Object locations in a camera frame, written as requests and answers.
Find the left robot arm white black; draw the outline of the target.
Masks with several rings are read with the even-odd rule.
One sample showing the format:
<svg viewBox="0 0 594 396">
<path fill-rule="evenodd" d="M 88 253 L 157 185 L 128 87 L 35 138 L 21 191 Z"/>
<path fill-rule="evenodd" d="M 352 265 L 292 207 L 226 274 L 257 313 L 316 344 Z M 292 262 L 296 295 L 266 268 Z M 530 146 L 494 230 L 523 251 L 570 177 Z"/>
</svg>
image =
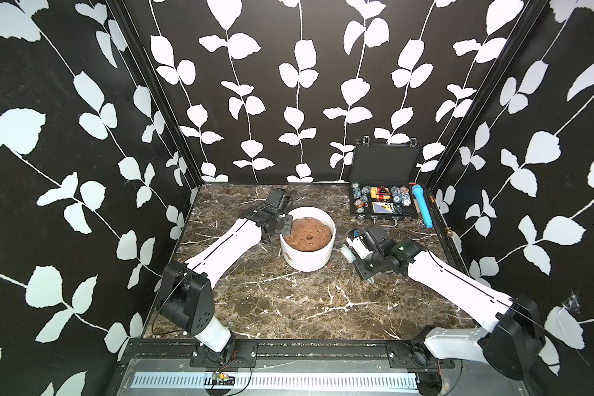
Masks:
<svg viewBox="0 0 594 396">
<path fill-rule="evenodd" d="M 213 289 L 250 248 L 272 234 L 290 234 L 289 203 L 284 189 L 271 191 L 203 252 L 184 263 L 173 260 L 164 269 L 156 298 L 158 313 L 196 338 L 214 359 L 231 357 L 234 335 L 215 316 Z"/>
</svg>

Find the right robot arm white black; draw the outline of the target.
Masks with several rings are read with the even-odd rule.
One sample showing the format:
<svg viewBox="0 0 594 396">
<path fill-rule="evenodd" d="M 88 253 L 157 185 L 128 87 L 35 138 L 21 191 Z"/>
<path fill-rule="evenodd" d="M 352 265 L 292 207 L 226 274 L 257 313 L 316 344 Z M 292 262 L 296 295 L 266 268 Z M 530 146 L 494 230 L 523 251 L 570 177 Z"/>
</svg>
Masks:
<svg viewBox="0 0 594 396">
<path fill-rule="evenodd" d="M 375 224 L 350 231 L 341 252 L 362 279 L 380 272 L 406 276 L 442 295 L 478 324 L 429 330 L 421 342 L 435 358 L 486 363 L 511 380 L 522 380 L 545 346 L 536 302 L 526 296 L 513 298 L 467 277 L 419 242 L 397 243 Z"/>
</svg>

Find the white ribbed ceramic pot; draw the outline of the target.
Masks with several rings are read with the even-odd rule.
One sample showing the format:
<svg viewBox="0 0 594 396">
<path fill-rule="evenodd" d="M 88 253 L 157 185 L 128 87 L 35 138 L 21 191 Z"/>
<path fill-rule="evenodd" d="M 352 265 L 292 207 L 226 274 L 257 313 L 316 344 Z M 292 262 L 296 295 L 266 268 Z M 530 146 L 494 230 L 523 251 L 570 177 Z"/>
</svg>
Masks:
<svg viewBox="0 0 594 396">
<path fill-rule="evenodd" d="M 305 206 L 289 212 L 291 231 L 280 235 L 286 262 L 300 272 L 314 272 L 330 261 L 336 238 L 336 225 L 325 211 Z"/>
</svg>

